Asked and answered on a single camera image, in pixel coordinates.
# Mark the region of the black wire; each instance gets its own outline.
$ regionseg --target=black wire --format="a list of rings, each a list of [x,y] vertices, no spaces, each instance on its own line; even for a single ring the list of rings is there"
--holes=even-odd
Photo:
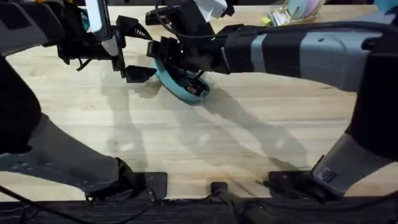
[[[87,59],[84,63],[81,63],[81,59],[80,58],[78,58],[79,59],[79,62],[80,62],[80,67],[78,67],[78,68],[76,68],[76,70],[78,71],[78,72],[80,72],[80,71],[82,71],[93,59]]]
[[[196,76],[193,78],[193,80],[197,80],[198,78],[200,78],[200,77],[204,74],[204,72],[205,72],[205,71],[200,71],[200,72],[198,73],[198,75],[196,75]]]
[[[33,201],[31,201],[31,200],[29,200],[29,199],[27,199],[27,198],[25,198],[25,197],[23,197],[23,196],[21,196],[21,195],[15,193],[15,192],[13,192],[13,191],[11,191],[11,190],[9,190],[9,189],[3,187],[2,185],[0,185],[0,192],[3,193],[3,194],[6,194],[6,195],[8,195],[8,196],[10,196],[10,197],[12,197],[12,198],[14,198],[14,199],[16,199],[16,200],[18,200],[18,201],[20,201],[20,202],[22,202],[22,203],[26,203],[26,204],[31,205],[31,206],[33,206],[33,207],[37,207],[37,208],[39,208],[39,209],[41,209],[41,210],[43,210],[43,211],[52,213],[52,214],[57,215],[57,216],[59,216],[59,217],[66,218],[66,219],[68,219],[68,220],[71,220],[71,221],[73,221],[73,222],[80,223],[80,224],[125,224],[125,223],[127,223],[127,222],[129,222],[129,221],[131,221],[131,220],[133,220],[133,219],[135,219],[135,218],[141,216],[142,214],[146,213],[146,211],[148,211],[150,208],[152,208],[152,207],[154,207],[154,206],[156,205],[156,204],[153,203],[152,205],[149,205],[149,206],[146,207],[145,209],[141,210],[139,213],[133,215],[133,216],[130,217],[130,218],[127,218],[127,219],[125,219],[125,220],[122,220],[122,221],[120,221],[120,222],[93,223],[93,222],[89,222],[89,221],[86,221],[86,220],[81,220],[81,219],[76,218],[76,217],[74,217],[74,216],[68,215],[68,214],[63,213],[63,212],[59,212],[59,211],[54,210],[54,209],[52,209],[52,208],[48,208],[48,207],[46,207],[46,206],[43,206],[43,205],[38,204],[38,203],[36,203],[36,202],[33,202]]]
[[[299,211],[299,212],[352,212],[355,210],[360,210],[363,208],[375,206],[377,204],[383,203],[392,198],[398,198],[398,190],[396,190],[395,192],[389,193],[387,195],[378,197],[374,200],[370,200],[368,202],[360,203],[357,205],[350,205],[350,206],[346,206],[346,207],[338,207],[338,208],[303,208],[303,207],[278,205],[278,204],[266,202],[265,200],[260,200],[260,199],[255,199],[254,201],[257,203],[260,203],[262,205],[265,205],[265,206],[286,209],[286,210],[295,210],[295,211]]]
[[[227,37],[230,34],[215,34],[215,35],[186,35],[175,32],[171,28],[169,28],[162,20],[159,14],[159,4],[162,4],[162,0],[157,0],[155,4],[155,14],[160,24],[170,33],[176,35],[177,37],[182,37],[186,39],[207,39],[207,38],[221,38]],[[315,29],[336,29],[336,28],[355,28],[355,29],[366,29],[366,30],[375,30],[382,33],[391,32],[395,35],[398,35],[398,27],[392,26],[390,24],[382,24],[379,22],[362,22],[362,21],[339,21],[339,22],[322,22],[322,23],[313,23],[313,24],[295,24],[289,26],[280,26],[280,27],[255,27],[255,26],[246,26],[248,28],[252,28],[250,33],[256,32],[257,34],[266,34],[266,33],[278,33],[278,32],[303,32]]]

